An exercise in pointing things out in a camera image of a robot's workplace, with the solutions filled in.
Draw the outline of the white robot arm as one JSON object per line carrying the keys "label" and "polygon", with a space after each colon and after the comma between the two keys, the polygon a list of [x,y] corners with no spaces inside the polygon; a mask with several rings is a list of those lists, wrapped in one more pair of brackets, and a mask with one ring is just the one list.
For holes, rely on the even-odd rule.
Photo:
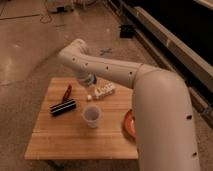
{"label": "white robot arm", "polygon": [[84,87],[99,76],[133,90],[140,171],[200,171],[192,102],[178,74],[148,64],[93,57],[81,39],[64,47],[58,58]]}

